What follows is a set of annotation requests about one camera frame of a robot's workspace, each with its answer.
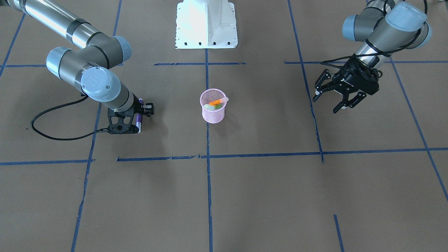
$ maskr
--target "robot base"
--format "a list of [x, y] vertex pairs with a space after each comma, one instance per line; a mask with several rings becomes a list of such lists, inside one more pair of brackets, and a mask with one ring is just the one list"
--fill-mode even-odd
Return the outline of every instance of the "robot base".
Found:
[[235, 5], [228, 0], [184, 0], [177, 5], [178, 49], [235, 48]]

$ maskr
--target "mesh pencil holder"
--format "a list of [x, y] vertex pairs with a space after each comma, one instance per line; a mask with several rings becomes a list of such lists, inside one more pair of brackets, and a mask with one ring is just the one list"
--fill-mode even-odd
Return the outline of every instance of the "mesh pencil holder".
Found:
[[217, 110], [211, 111], [211, 110], [204, 108], [205, 104], [208, 104], [214, 100], [218, 100], [218, 99], [221, 99], [224, 97], [226, 97], [224, 92], [222, 92], [219, 89], [215, 89], [215, 88], [207, 89], [202, 93], [201, 98], [199, 99], [199, 102], [201, 103], [202, 117], [204, 118], [204, 120], [206, 122], [218, 123], [224, 118], [224, 109], [227, 104], [227, 101], [224, 102], [222, 108], [217, 109]]

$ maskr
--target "green marker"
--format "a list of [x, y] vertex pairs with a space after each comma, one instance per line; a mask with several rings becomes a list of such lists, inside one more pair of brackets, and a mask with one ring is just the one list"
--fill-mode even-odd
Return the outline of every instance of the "green marker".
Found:
[[215, 106], [213, 106], [213, 105], [209, 105], [209, 104], [205, 104], [205, 105], [204, 105], [204, 109], [213, 111], [213, 110], [220, 109], [220, 108], [222, 108], [223, 106], [224, 106], [224, 103], [220, 103], [220, 104], [215, 105]]

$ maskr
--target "blue tape line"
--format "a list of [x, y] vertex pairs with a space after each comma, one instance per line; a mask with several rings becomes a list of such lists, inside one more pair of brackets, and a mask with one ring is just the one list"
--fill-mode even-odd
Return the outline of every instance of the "blue tape line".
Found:
[[394, 63], [448, 63], [448, 61], [394, 61]]
[[208, 187], [208, 241], [210, 252], [213, 252], [213, 225], [211, 221], [211, 180], [210, 180], [210, 132], [207, 123], [207, 187]]
[[7, 165], [48, 165], [48, 164], [69, 164], [69, 163], [87, 163], [87, 159], [81, 160], [52, 160], [52, 161], [24, 161], [24, 162], [0, 162], [0, 166]]
[[22, 18], [20, 19], [19, 25], [17, 26], [16, 33], [14, 34], [13, 40], [11, 41], [11, 44], [9, 45], [8, 53], [6, 54], [6, 57], [4, 58], [4, 61], [3, 61], [3, 65], [0, 68], [0, 77], [3, 74], [3, 70], [6, 66], [6, 63], [8, 62], [9, 55], [11, 54], [11, 51], [13, 50], [14, 43], [16, 42], [17, 35], [19, 35], [19, 31], [20, 31], [20, 28], [22, 27], [23, 20], [25, 19], [25, 16], [26, 16], [26, 14], [23, 13]]
[[429, 148], [430, 151], [448, 151], [448, 148]]
[[156, 63], [154, 65], [246, 65], [245, 62], [190, 62], [190, 63]]
[[113, 28], [113, 36], [116, 35], [116, 30], [118, 28], [118, 20], [120, 19], [120, 12], [121, 12], [121, 2], [122, 2], [122, 0], [120, 0], [120, 2], [118, 3], [118, 10], [116, 12], [116, 19], [115, 19], [115, 26]]
[[130, 162], [130, 161], [156, 161], [156, 160], [178, 160], [178, 159], [194, 159], [202, 158], [201, 156], [161, 156], [161, 157], [137, 157], [137, 158], [117, 158], [117, 162]]
[[206, 63], [157, 63], [154, 65], [206, 65]]
[[390, 62], [392, 63], [392, 67], [393, 67], [393, 69], [395, 71], [395, 75], [398, 78], [398, 82], [400, 84], [401, 90], [403, 91], [403, 95], [405, 96], [406, 102], [408, 103], [409, 109], [411, 111], [412, 117], [414, 118], [414, 122], [415, 122], [415, 125], [417, 126], [417, 129], [418, 129], [418, 132], [420, 134], [420, 137], [422, 138], [423, 144], [425, 145], [425, 149], [426, 149], [426, 152], [428, 153], [428, 156], [429, 156], [429, 159], [431, 161], [432, 167], [434, 168], [434, 171], [435, 171], [435, 174], [437, 176], [437, 179], [439, 180], [440, 186], [442, 187], [442, 191], [444, 192], [445, 198], [448, 201], [447, 190], [446, 190], [445, 185], [444, 185], [444, 183], [442, 181], [442, 178], [440, 177], [439, 171], [437, 170], [437, 166], [435, 165], [434, 159], [432, 158], [431, 152], [430, 152], [430, 150], [428, 148], [428, 144], [426, 143], [425, 137], [423, 136], [422, 129], [420, 128], [420, 125], [419, 125], [419, 123], [417, 121], [417, 117], [415, 116], [414, 110], [412, 109], [411, 102], [409, 102], [408, 95], [406, 94], [405, 88], [403, 86], [403, 83], [401, 82], [400, 75], [398, 74], [398, 71], [397, 71], [397, 69], [395, 67], [395, 63], [394, 63], [392, 57], [390, 58]]
[[46, 67], [47, 65], [5, 65], [5, 67]]
[[[448, 151], [448, 148], [430, 148], [429, 150], [430, 151]], [[412, 149], [334, 151], [334, 152], [323, 152], [323, 154], [324, 155], [344, 155], [344, 154], [397, 153], [397, 152], [426, 152], [426, 149], [425, 148], [412, 148]], [[320, 152], [228, 154], [228, 155], [210, 155], [210, 158], [264, 157], [264, 156], [312, 156], [312, 155], [320, 155]], [[175, 160], [175, 159], [194, 159], [194, 158], [205, 159], [205, 158], [207, 158], [207, 155], [117, 158], [117, 162], [155, 161], [155, 160], [170, 160], [170, 159]]]
[[344, 244], [342, 243], [342, 236], [340, 235], [339, 222], [337, 221], [337, 215], [333, 214], [333, 217], [335, 219], [336, 232], [337, 232], [337, 237], [339, 239], [340, 252], [344, 252]]
[[296, 37], [296, 44], [297, 44], [297, 50], [299, 52], [299, 59], [301, 62], [301, 66], [302, 66], [302, 73], [303, 73], [303, 79], [305, 81], [305, 88], [306, 88], [306, 92], [308, 95], [308, 99], [310, 100], [310, 108], [311, 108], [311, 114], [313, 115], [313, 120], [314, 120], [314, 126], [316, 128], [316, 137], [317, 137], [317, 142], [319, 144], [319, 151], [320, 151], [320, 157], [322, 159], [322, 162], [324, 162], [323, 159], [323, 151], [322, 151], [322, 145], [320, 142], [320, 137], [319, 137], [319, 130], [317, 128], [317, 122], [316, 122], [316, 116], [314, 114], [314, 108], [313, 108], [313, 102], [311, 100], [311, 95], [310, 95], [310, 89], [308, 87], [308, 81], [306, 79], [306, 72], [305, 72], [305, 66], [303, 65], [303, 58], [302, 58], [302, 52], [300, 50], [300, 44], [299, 44], [299, 37], [297, 35], [297, 30], [296, 30], [296, 23], [294, 21], [294, 16], [293, 16], [293, 9], [291, 8], [291, 1], [288, 0], [288, 6], [289, 6], [289, 14], [291, 15], [291, 22], [293, 23], [293, 29], [294, 29], [294, 35]]
[[[101, 103], [99, 103], [98, 111], [96, 112], [96, 121], [95, 121], [95, 129], [94, 130], [98, 129], [100, 114], [101, 114]], [[82, 193], [81, 204], [79, 205], [79, 209], [78, 209], [78, 217], [76, 219], [75, 233], [73, 234], [73, 242], [72, 242], [71, 252], [75, 252], [76, 240], [78, 239], [78, 231], [79, 231], [79, 225], [81, 223], [82, 208], [84, 206], [84, 199], [86, 197], [86, 189], [87, 189], [87, 181], [88, 181], [87, 177], [89, 176], [90, 165], [93, 161], [92, 156], [93, 156], [93, 149], [95, 147], [95, 140], [96, 140], [96, 133], [93, 134], [93, 137], [92, 137], [92, 146], [91, 146], [90, 152], [89, 152], [89, 160], [87, 162], [86, 176], [84, 177], [84, 189], [83, 189], [83, 193]]]
[[246, 62], [215, 62], [208, 63], [209, 65], [246, 65]]
[[310, 156], [320, 155], [321, 152], [292, 152], [292, 153], [260, 153], [260, 154], [231, 154], [210, 155], [210, 158], [232, 158], [232, 157], [263, 157], [263, 156]]
[[415, 149], [389, 149], [389, 150], [362, 150], [362, 151], [336, 151], [323, 152], [325, 155], [340, 155], [340, 154], [363, 154], [363, 153], [396, 153], [396, 152], [425, 152], [424, 148]]
[[208, 49], [205, 49], [205, 89], [208, 89], [208, 83]]
[[[298, 64], [320, 64], [321, 61], [304, 61], [304, 62], [300, 62], [300, 61], [284, 61], [285, 64], [287, 65], [298, 65]], [[346, 61], [333, 61], [333, 62], [329, 62], [332, 64], [345, 64]], [[394, 63], [448, 63], [448, 61], [394, 61]]]

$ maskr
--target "ur robot arm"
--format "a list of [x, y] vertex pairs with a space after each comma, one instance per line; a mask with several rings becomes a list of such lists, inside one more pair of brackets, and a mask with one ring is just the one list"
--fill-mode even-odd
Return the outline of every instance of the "ur robot arm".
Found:
[[[342, 95], [342, 101], [333, 109], [353, 108], [367, 94], [379, 90], [378, 79], [382, 72], [378, 68], [394, 53], [403, 49], [418, 48], [426, 44], [432, 30], [426, 23], [426, 14], [418, 8], [401, 0], [370, 1], [360, 15], [348, 17], [342, 28], [346, 39], [362, 41], [362, 46], [348, 58], [343, 66], [323, 65], [339, 68], [332, 77], [325, 69], [315, 83], [316, 95], [313, 102], [327, 92], [334, 90]], [[352, 93], [357, 94], [349, 100]]]
[[[53, 49], [47, 57], [47, 68], [59, 79], [108, 107], [108, 133], [138, 133], [138, 128], [132, 124], [134, 115], [149, 117], [154, 114], [152, 103], [141, 104], [109, 70], [131, 57], [131, 46], [126, 39], [108, 37], [52, 0], [0, 0], [2, 5], [23, 11], [81, 48], [76, 52], [64, 47]], [[112, 122], [113, 117], [118, 118], [117, 123]]]

